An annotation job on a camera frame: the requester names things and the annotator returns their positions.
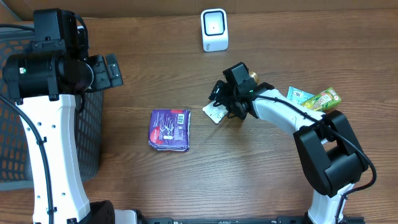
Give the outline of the white gold cream tube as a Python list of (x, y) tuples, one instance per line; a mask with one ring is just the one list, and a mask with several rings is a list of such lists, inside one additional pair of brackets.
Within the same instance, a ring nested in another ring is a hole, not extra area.
[(219, 124), (221, 120), (228, 114), (228, 109), (225, 105), (216, 104), (215, 101), (211, 101), (202, 108), (202, 111), (209, 117), (215, 124)]

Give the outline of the teal wet wipes pack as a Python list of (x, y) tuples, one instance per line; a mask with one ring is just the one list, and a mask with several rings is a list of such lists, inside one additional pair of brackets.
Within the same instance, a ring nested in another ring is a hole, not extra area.
[(298, 105), (301, 105), (303, 102), (309, 100), (313, 96), (314, 95), (311, 93), (307, 93), (306, 91), (290, 86), (286, 98)]

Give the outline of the purple red liners pack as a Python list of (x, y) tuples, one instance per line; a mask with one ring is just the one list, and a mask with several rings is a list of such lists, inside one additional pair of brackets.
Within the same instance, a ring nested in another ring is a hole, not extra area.
[(189, 151), (190, 115), (189, 110), (152, 110), (149, 145), (157, 151)]

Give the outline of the green yellow snack packet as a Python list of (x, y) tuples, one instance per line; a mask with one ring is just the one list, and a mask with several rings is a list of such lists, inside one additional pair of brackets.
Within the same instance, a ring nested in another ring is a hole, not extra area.
[(329, 87), (304, 101), (301, 105), (313, 111), (326, 111), (337, 107), (341, 100), (341, 96), (332, 87)]

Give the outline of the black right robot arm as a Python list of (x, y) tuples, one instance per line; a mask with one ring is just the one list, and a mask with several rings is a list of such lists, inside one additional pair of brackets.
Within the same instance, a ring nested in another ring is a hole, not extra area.
[(251, 115), (272, 123), (292, 136), (303, 173), (313, 188), (310, 208), (291, 223), (364, 223), (343, 214), (348, 195), (364, 190), (356, 186), (372, 167), (346, 116), (300, 106), (239, 62), (223, 71), (209, 95), (203, 112), (216, 124), (223, 118), (245, 119)]

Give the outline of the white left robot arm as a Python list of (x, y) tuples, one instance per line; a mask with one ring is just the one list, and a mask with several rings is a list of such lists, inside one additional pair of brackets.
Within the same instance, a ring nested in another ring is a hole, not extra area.
[(76, 97), (121, 86), (113, 54), (88, 53), (88, 30), (74, 12), (34, 12), (35, 39), (28, 54), (8, 57), (3, 102), (21, 117), (34, 182), (34, 223), (137, 224), (134, 210), (91, 202), (81, 181), (75, 142)]

